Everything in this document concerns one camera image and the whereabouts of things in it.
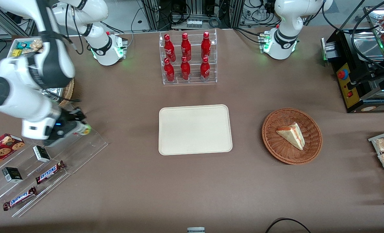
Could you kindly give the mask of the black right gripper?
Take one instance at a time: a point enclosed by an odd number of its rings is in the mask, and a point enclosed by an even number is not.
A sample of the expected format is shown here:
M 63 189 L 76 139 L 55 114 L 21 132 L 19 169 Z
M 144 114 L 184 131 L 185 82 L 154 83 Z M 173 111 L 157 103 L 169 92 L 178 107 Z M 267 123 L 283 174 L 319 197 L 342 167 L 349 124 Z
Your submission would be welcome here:
M 66 109 L 61 108 L 61 114 L 58 118 L 58 124 L 66 124 L 70 121 L 84 121 L 85 119 L 86 116 L 81 111 L 81 109 L 68 111 Z

